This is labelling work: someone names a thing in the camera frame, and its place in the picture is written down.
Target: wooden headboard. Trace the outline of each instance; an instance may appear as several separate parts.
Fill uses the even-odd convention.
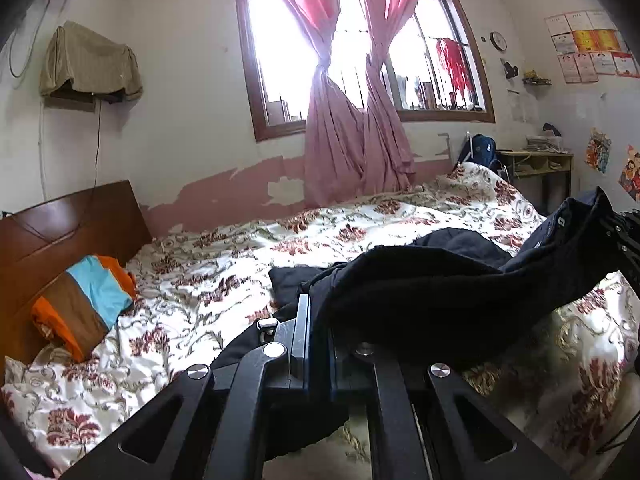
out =
[[[4,356],[30,364],[46,345],[31,305],[88,254],[125,265],[151,241],[128,180],[79,191],[0,220],[0,384]]]

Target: desk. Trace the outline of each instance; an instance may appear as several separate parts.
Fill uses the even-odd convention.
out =
[[[520,178],[539,176],[542,178],[542,203],[549,211],[549,175],[564,173],[564,198],[571,196],[571,172],[574,166],[573,153],[526,152],[523,150],[497,150],[498,160],[505,165],[514,184]]]

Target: silver screw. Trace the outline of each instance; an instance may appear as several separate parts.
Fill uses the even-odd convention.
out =
[[[286,351],[287,348],[282,343],[268,343],[262,347],[262,352],[267,357],[280,357]]]
[[[373,345],[371,343],[360,343],[356,348],[356,354],[368,356],[373,354]]]
[[[209,373],[209,367],[207,365],[191,365],[187,368],[187,375],[190,379],[202,379]]]
[[[451,368],[449,367],[449,365],[446,365],[444,363],[436,363],[434,365],[431,365],[431,373],[436,377],[444,378],[449,376],[449,374],[451,373]]]

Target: floral comforter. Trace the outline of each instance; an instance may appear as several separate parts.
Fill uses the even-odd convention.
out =
[[[255,319],[270,316],[272,266],[328,266],[445,227],[478,231],[516,254],[542,221],[515,188],[465,163],[411,192],[277,222],[170,234],[128,263],[140,297],[92,359],[73,364],[53,346],[29,366],[6,358],[2,398],[36,449],[64,471],[176,374],[211,362]],[[554,459],[576,471],[593,454],[616,407],[637,351],[639,315],[640,302],[628,283],[611,274],[505,355],[465,376]],[[336,456],[362,463],[350,478],[370,478],[366,432],[346,427],[341,435],[348,450]]]

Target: window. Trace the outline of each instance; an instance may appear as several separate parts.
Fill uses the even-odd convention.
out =
[[[303,132],[316,54],[282,0],[236,0],[249,104],[256,140]],[[470,82],[453,92],[438,56],[441,38],[461,49]],[[367,102],[369,31],[363,0],[340,0],[328,74],[357,108]],[[494,121],[478,46],[458,0],[420,0],[394,38],[382,70],[403,121]]]

